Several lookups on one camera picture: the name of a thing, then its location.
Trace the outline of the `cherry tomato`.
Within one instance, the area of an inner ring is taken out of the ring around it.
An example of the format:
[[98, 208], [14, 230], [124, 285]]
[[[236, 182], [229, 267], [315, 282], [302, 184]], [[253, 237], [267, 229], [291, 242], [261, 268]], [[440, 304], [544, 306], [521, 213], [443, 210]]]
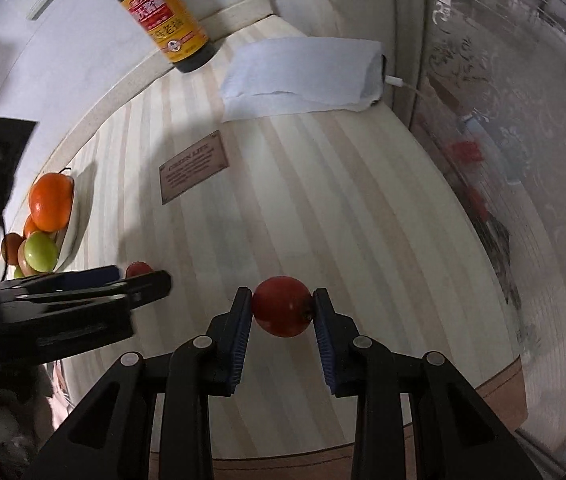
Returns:
[[135, 278], [136, 276], [141, 276], [153, 272], [152, 266], [145, 261], [134, 261], [126, 267], [125, 278]]
[[304, 333], [311, 322], [312, 296], [308, 287], [290, 276], [261, 282], [251, 300], [257, 324], [272, 336], [292, 338]]

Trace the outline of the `large orange top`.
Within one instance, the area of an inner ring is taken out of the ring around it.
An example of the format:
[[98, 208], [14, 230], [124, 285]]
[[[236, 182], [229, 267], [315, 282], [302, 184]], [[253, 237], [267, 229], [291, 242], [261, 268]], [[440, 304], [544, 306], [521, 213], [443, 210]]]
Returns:
[[74, 200], [74, 180], [66, 174], [48, 172], [30, 188], [28, 206], [36, 227], [44, 232], [56, 232], [70, 222]]

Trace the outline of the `reddish yellow apple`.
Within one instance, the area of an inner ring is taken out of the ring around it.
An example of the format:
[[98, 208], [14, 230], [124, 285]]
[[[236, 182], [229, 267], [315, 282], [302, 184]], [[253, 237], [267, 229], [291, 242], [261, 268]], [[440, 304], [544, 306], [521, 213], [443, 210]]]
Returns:
[[24, 276], [37, 275], [36, 271], [27, 261], [25, 253], [26, 240], [22, 241], [22, 244], [18, 248], [18, 267]]

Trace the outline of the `brown label card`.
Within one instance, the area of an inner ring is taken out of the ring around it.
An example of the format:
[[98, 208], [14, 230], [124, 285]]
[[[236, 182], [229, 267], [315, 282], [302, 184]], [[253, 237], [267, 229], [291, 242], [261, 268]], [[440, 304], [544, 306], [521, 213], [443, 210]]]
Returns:
[[221, 132], [216, 130], [159, 167], [161, 203], [168, 204], [228, 167], [229, 159]]

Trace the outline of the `striped cat tablecloth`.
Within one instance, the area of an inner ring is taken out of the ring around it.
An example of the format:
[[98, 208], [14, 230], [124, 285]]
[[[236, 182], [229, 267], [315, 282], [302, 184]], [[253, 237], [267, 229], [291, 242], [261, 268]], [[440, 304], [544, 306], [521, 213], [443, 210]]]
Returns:
[[[240, 287], [289, 275], [394, 352], [447, 356], [510, 428], [527, 416], [513, 309], [461, 204], [385, 105], [223, 122], [237, 49], [296, 35], [270, 16], [228, 37], [195, 73], [170, 72], [108, 118], [70, 161], [82, 228], [72, 268], [141, 260], [168, 298], [134, 336], [64, 361], [78, 401], [124, 352], [172, 352]], [[161, 203], [159, 167], [219, 130], [229, 167]]]

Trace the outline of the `white paper tissue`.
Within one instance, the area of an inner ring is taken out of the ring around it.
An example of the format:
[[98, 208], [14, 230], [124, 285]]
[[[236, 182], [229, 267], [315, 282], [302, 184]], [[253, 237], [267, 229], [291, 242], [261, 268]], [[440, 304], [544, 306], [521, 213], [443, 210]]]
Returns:
[[223, 120], [349, 110], [382, 99], [385, 55], [378, 41], [289, 37], [235, 52], [219, 93]]

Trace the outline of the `soy sauce bottle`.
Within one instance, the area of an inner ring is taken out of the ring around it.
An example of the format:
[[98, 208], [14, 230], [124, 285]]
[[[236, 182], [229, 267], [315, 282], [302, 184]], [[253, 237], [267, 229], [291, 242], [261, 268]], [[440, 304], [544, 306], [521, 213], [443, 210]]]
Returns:
[[215, 46], [182, 0], [117, 0], [181, 73], [192, 73], [216, 54]]

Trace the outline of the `frosted glass sliding door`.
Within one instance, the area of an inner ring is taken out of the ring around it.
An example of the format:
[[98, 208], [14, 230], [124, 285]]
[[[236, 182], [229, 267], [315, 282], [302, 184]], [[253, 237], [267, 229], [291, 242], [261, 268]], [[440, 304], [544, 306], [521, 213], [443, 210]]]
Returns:
[[395, 0], [396, 104], [515, 309], [522, 435], [566, 467], [566, 0]]

